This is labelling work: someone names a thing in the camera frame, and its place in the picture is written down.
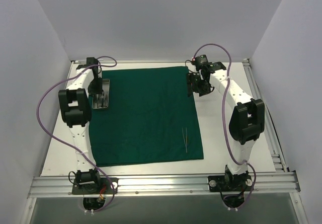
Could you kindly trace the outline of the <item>metal instrument tray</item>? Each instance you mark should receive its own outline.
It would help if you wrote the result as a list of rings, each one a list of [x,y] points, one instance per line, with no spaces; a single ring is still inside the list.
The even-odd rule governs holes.
[[[109,106],[110,80],[102,79],[102,90],[92,96],[92,108],[94,110],[106,109]]]

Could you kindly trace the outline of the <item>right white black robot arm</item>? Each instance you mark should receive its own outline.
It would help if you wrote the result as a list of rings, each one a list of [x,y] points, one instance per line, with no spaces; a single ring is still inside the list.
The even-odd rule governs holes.
[[[221,114],[226,147],[230,156],[223,178],[224,186],[235,190],[242,183],[240,175],[249,169],[252,148],[264,131],[265,104],[247,94],[221,62],[209,62],[206,55],[195,57],[187,79],[188,96],[205,96],[218,90],[222,94]]]

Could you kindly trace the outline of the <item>silver forceps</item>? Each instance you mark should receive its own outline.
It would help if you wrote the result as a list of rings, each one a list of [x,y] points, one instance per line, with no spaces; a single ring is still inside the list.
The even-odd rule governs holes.
[[[188,131],[186,127],[182,128],[182,135],[183,135],[183,140],[185,145],[185,151],[187,153],[188,152]]]

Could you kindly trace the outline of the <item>green surgical cloth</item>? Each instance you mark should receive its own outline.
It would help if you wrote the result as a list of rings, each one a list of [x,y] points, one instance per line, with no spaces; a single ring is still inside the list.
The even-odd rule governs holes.
[[[204,158],[193,96],[184,66],[105,70],[109,106],[93,110],[89,124],[98,167]],[[188,152],[182,128],[188,131]]]

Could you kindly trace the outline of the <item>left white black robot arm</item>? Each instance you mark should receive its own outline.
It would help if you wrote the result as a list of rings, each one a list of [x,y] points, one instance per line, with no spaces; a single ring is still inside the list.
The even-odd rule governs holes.
[[[102,74],[99,73],[98,65],[96,58],[88,57],[86,64],[77,67],[79,77],[65,90],[58,92],[61,117],[69,127],[76,148],[75,185],[83,185],[89,193],[97,193],[102,186],[99,171],[94,167],[96,162],[89,137],[89,123],[92,119],[89,97],[97,100],[103,94]]]

